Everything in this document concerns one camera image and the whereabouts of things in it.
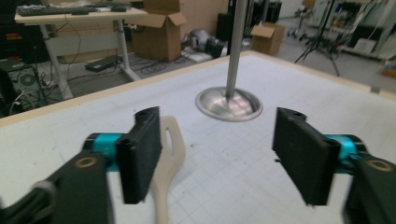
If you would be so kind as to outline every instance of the desk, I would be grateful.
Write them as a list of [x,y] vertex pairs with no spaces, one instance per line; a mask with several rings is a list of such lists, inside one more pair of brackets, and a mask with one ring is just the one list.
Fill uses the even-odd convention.
[[[169,192],[171,223],[343,223],[350,176],[336,175],[329,206],[306,207],[271,149],[276,108],[305,113],[322,133],[357,135],[370,152],[396,162],[396,102],[370,88],[254,52],[240,59],[236,87],[255,94],[262,113],[246,122],[209,118],[195,106],[204,89],[224,86],[228,58],[0,119],[0,193],[18,200],[77,154],[90,133],[125,133],[136,111],[159,105],[176,117],[187,155]],[[121,203],[108,175],[116,223],[154,223],[151,194]]]
[[[58,82],[59,89],[64,99],[73,98],[73,94],[67,84],[67,77],[62,75],[57,56],[89,52],[102,49],[114,49],[120,47],[122,50],[123,67],[122,70],[132,80],[139,80],[139,76],[129,66],[128,52],[126,49],[125,36],[123,32],[122,20],[142,17],[147,12],[131,8],[126,12],[92,12],[86,16],[73,16],[71,14],[23,17],[15,16],[16,23],[25,25],[39,25],[41,33],[49,52],[49,57],[56,72],[55,81]],[[113,34],[102,35],[81,35],[72,37],[50,37],[47,24],[87,22],[87,21],[117,21],[118,31]]]

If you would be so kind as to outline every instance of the grid paper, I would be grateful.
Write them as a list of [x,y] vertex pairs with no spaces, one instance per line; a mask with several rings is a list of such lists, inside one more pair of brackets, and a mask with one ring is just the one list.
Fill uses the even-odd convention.
[[[187,150],[170,187],[169,223],[343,223],[350,176],[334,176],[328,206],[305,206],[274,161],[277,107],[306,114],[322,133],[355,134],[373,155],[396,162],[394,102],[248,55],[240,59],[236,88],[257,96],[263,111],[253,120],[225,122],[202,114],[195,97],[225,86],[227,71],[228,63],[219,63],[0,128],[4,205],[76,155],[90,133],[126,133],[134,113],[157,105],[161,115],[176,117]],[[151,194],[139,205],[122,204],[118,174],[107,176],[116,223],[155,223]]]

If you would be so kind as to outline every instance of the metal pole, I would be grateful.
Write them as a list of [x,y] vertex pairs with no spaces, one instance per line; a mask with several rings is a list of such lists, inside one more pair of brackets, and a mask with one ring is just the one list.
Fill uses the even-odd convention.
[[247,20],[245,21],[245,31],[250,30],[251,21],[253,20],[253,10],[254,10],[254,0],[249,0],[247,5]]
[[318,36],[318,42],[317,42],[317,45],[316,45],[316,49],[319,47],[320,42],[323,39],[323,34],[324,34],[324,31],[326,30],[327,21],[329,20],[330,15],[332,14],[332,7],[334,6],[334,3],[335,3],[335,0],[327,2],[327,6],[326,6],[326,9],[325,9],[325,14],[323,14],[323,17],[322,17],[322,19],[323,18],[325,18],[325,19],[324,19],[323,24],[321,24],[321,27],[319,27],[319,29],[318,29],[320,31],[320,33],[319,33],[319,36]]
[[238,0],[236,2],[235,19],[233,21],[233,43],[231,45],[231,55],[228,65],[227,86],[225,92],[227,102],[230,99],[233,99],[233,93],[235,91],[236,73],[238,71],[239,54],[241,52],[247,6],[248,0]]
[[265,23],[267,20],[268,7],[270,5],[270,0],[264,0],[263,4],[264,4],[264,6],[262,9],[262,23]]
[[[230,0],[231,6],[228,7],[229,13],[231,12],[231,26],[233,27],[233,21],[235,20],[235,8],[236,8],[236,0]],[[229,33],[229,40],[228,40],[228,44],[227,44],[227,55],[231,54],[231,45],[233,43],[233,29],[231,29],[230,33]]]

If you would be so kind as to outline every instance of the floor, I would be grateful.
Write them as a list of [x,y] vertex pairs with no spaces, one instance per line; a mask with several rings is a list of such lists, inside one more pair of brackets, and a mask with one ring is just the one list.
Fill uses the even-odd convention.
[[[287,32],[291,27],[296,27],[298,25],[298,19],[279,20],[278,23],[285,25]],[[280,52],[275,55],[275,57],[294,63],[306,50],[307,46],[304,41],[299,41],[291,36],[287,36],[286,32]],[[308,27],[307,32],[309,35],[314,35],[317,30]],[[249,49],[249,40],[246,39],[245,43],[247,44],[243,49]],[[135,57],[133,54],[130,54],[129,57],[132,69],[141,78],[147,78],[196,64],[192,58],[200,61],[199,59],[201,56],[187,52],[184,57],[171,63],[159,63],[152,60],[141,59]],[[339,70],[340,78],[366,84],[377,91],[392,91],[396,93],[396,78],[380,75],[383,62],[344,52],[334,55],[334,62]],[[121,72],[119,66],[108,68],[100,73],[94,73],[86,70],[84,67],[85,64],[87,63],[62,65],[62,69],[68,76],[69,86],[75,97],[119,86],[130,81]],[[298,64],[336,76],[331,60],[317,51],[309,53],[308,56],[304,60],[300,60]],[[43,77],[43,80],[49,84],[44,89],[48,104],[62,101],[61,91],[63,90],[59,90],[56,85],[52,84],[51,72],[53,71],[50,70],[50,63],[39,64],[38,71],[40,76]]]

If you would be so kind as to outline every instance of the metal stand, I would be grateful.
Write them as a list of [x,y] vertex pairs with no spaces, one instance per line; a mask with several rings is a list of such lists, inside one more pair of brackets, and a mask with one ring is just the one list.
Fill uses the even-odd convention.
[[298,10],[296,15],[300,18],[299,24],[297,28],[291,28],[288,30],[288,36],[292,36],[294,39],[299,41],[303,41],[303,39],[307,38],[306,30],[304,28],[304,20],[305,18],[311,14],[311,9],[305,8],[304,10]]
[[197,107],[214,119],[244,121],[254,119],[262,112],[262,103],[257,97],[247,91],[235,89],[247,6],[248,0],[239,0],[236,3],[226,88],[217,87],[204,90],[195,99]]
[[267,20],[268,7],[270,6],[270,0],[264,0],[263,2],[263,10],[262,10],[262,23],[265,23]]
[[340,72],[338,71],[337,65],[335,64],[335,61],[334,61],[334,58],[332,57],[331,51],[328,48],[326,48],[326,49],[320,48],[320,42],[322,42],[322,40],[324,39],[323,33],[326,29],[326,24],[330,18],[330,14],[332,14],[332,7],[334,6],[334,2],[335,2],[335,0],[332,0],[331,2],[330,1],[327,2],[325,13],[323,14],[323,17],[320,21],[320,26],[318,28],[317,35],[313,38],[313,41],[310,43],[308,48],[303,52],[302,55],[300,55],[300,57],[294,63],[297,63],[302,58],[303,58],[303,60],[305,60],[306,56],[308,56],[309,53],[316,50],[330,59],[330,61],[332,62],[332,66],[334,67],[335,73],[339,77]]
[[58,83],[59,90],[62,97],[67,100],[73,98],[73,93],[67,82],[67,76],[63,74],[61,66],[58,61],[58,56],[91,52],[103,49],[121,48],[122,51],[122,71],[133,81],[140,80],[140,77],[131,69],[128,60],[128,51],[126,48],[125,35],[123,32],[122,20],[117,19],[118,31],[113,33],[98,34],[98,35],[79,35],[79,36],[61,36],[50,37],[50,31],[46,24],[39,23],[41,33],[43,34],[44,42],[49,52],[49,57],[55,68],[55,82]]

